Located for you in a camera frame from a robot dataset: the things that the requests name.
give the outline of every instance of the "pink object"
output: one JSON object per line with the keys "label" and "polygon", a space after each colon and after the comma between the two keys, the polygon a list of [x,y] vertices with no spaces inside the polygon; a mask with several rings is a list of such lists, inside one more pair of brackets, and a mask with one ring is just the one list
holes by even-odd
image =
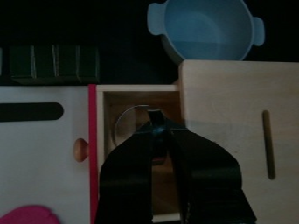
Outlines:
{"label": "pink object", "polygon": [[90,223],[95,223],[98,205],[99,205],[99,163],[98,163],[98,85],[94,84],[89,85],[89,173],[90,173]]}
{"label": "pink object", "polygon": [[61,222],[47,207],[20,206],[0,218],[0,224],[61,224]]}

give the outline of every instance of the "pot handle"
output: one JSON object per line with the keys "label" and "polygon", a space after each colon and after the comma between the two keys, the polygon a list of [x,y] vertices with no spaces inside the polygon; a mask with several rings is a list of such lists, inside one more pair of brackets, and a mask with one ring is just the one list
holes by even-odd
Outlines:
{"label": "pot handle", "polygon": [[265,21],[259,17],[253,17],[253,20],[254,20],[254,29],[255,29],[254,45],[262,46],[266,42]]}
{"label": "pot handle", "polygon": [[166,3],[151,3],[147,11],[147,28],[154,35],[166,34],[165,9]]}

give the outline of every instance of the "wooden knob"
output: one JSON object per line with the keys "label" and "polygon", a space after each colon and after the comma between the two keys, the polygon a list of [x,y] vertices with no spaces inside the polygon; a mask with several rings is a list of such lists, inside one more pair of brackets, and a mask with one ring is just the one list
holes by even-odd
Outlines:
{"label": "wooden knob", "polygon": [[90,144],[83,138],[79,138],[74,144],[74,157],[78,162],[83,162],[90,156]]}

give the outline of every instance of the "light blue bowl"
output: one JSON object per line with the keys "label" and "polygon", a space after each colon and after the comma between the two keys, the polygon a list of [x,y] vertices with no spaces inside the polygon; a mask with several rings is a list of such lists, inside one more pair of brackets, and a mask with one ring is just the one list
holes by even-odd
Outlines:
{"label": "light blue bowl", "polygon": [[177,64],[183,60],[243,60],[266,39],[265,23],[243,0],[169,0],[151,3],[147,26],[162,35]]}

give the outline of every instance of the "black surface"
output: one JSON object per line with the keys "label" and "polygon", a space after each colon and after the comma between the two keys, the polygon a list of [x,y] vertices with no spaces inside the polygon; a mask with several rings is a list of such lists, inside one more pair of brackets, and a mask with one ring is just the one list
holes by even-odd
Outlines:
{"label": "black surface", "polygon": [[[297,1],[245,1],[253,15],[266,23],[266,43],[253,47],[246,60],[299,62]],[[147,30],[151,2],[0,1],[0,46],[99,45],[101,83],[170,84],[178,79],[178,66],[165,53],[161,38]],[[6,74],[2,85],[14,84]]]}

